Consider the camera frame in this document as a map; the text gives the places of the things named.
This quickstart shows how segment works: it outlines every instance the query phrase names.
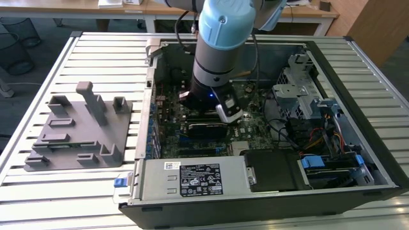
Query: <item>black mesh trash can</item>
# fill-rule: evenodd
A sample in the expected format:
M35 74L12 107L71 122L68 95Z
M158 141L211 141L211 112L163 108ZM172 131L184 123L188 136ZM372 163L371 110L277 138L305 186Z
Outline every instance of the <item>black mesh trash can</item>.
M0 34L0 67L12 75L27 73L34 68L31 56L14 33Z
M0 24L8 32L19 35L20 42L26 47L40 44L42 39L30 18L0 18Z

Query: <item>aluminum slotted table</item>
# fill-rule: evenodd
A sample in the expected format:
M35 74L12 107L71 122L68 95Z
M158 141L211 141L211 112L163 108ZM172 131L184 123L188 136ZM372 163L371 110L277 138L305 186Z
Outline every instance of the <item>aluminum slotted table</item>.
M0 156L0 229L138 230L114 203L114 179L134 170L151 38L172 34L83 33L70 38L56 64ZM264 40L313 40L407 174L409 104L355 42L341 37L259 36ZM52 95L83 100L79 81L92 81L104 100L134 102L124 165L119 168L27 172L24 160L47 121ZM329 88L323 87L331 95ZM183 229L408 229L409 194L360 206L341 215L256 221Z

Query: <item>screw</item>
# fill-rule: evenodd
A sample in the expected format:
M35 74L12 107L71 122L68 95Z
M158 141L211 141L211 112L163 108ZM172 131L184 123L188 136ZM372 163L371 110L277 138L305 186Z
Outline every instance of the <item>screw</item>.
M255 178L252 176L250 176L250 184L255 184Z

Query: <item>power supply label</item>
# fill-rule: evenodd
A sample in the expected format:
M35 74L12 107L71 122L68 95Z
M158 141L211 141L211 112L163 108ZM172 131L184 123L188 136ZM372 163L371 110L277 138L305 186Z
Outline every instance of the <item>power supply label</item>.
M180 165L180 195L183 197L222 194L220 164Z

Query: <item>motherboard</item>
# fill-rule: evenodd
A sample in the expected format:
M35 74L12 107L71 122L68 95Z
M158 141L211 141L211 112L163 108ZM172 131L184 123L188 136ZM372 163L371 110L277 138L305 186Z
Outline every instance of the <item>motherboard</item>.
M244 115L232 124L220 121L216 111L200 113L179 103L180 85L158 86L158 115L162 157L188 158L234 156L238 148L271 149L275 147L269 127L263 116L264 90L255 90L250 82L234 83L239 98L252 99Z

